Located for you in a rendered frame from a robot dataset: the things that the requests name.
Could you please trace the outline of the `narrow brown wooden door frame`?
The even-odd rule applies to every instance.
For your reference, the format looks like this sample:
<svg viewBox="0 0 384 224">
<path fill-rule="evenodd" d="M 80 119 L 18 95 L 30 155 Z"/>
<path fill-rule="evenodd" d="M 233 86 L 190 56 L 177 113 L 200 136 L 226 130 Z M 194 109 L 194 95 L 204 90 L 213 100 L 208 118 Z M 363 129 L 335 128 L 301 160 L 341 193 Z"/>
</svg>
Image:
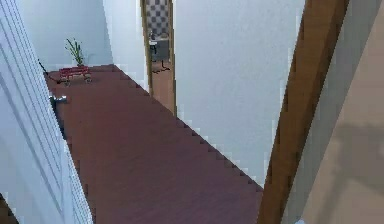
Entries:
<svg viewBox="0 0 384 224">
<path fill-rule="evenodd" d="M 176 78 L 174 53 L 173 0 L 139 0 L 145 57 L 148 77 L 148 91 L 151 97 L 159 101 L 173 115 L 177 113 Z M 168 39 L 170 61 L 164 62 L 169 70 L 152 72 L 149 41 Z"/>
</svg>

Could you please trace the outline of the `white panelled room door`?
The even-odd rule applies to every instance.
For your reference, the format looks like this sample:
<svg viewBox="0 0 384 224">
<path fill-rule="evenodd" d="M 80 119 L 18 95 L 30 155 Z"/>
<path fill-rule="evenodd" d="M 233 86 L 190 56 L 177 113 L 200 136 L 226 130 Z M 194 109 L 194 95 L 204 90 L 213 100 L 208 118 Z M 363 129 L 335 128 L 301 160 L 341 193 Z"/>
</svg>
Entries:
<svg viewBox="0 0 384 224">
<path fill-rule="evenodd" d="M 0 198 L 19 224 L 94 224 L 17 0 L 0 0 Z"/>
</svg>

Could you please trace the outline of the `green house plant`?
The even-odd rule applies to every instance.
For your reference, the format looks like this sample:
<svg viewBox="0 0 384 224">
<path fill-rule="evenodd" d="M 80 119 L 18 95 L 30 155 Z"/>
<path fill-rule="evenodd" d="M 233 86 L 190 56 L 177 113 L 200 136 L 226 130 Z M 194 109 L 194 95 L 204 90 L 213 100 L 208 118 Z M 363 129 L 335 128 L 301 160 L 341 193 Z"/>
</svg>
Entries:
<svg viewBox="0 0 384 224">
<path fill-rule="evenodd" d="M 80 43 L 73 38 L 72 40 L 67 39 L 65 49 L 70 52 L 74 61 L 78 66 L 84 65 L 84 58 Z"/>
</svg>

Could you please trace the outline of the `red toy wagon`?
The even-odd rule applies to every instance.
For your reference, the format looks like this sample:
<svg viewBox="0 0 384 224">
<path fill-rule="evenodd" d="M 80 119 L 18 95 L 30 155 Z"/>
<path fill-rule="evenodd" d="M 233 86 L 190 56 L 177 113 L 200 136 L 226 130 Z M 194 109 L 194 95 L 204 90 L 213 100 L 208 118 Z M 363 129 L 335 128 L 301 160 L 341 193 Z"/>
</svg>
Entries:
<svg viewBox="0 0 384 224">
<path fill-rule="evenodd" d="M 86 83 L 91 83 L 91 72 L 88 66 L 77 66 L 70 68 L 62 68 L 59 70 L 60 73 L 60 82 L 63 83 L 66 87 L 71 85 L 71 80 L 75 76 L 82 76 Z"/>
</svg>

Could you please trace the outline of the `dark grey chair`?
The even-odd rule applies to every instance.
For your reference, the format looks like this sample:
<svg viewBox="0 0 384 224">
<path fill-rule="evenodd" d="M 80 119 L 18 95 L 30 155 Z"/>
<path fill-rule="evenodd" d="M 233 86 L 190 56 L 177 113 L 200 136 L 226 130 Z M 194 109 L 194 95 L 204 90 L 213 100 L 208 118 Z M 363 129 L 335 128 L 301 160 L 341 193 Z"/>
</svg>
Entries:
<svg viewBox="0 0 384 224">
<path fill-rule="evenodd" d="M 169 67 L 164 65 L 164 62 L 170 61 L 169 40 L 150 40 L 149 46 L 151 52 L 152 72 L 157 74 L 159 72 L 169 70 Z"/>
</svg>

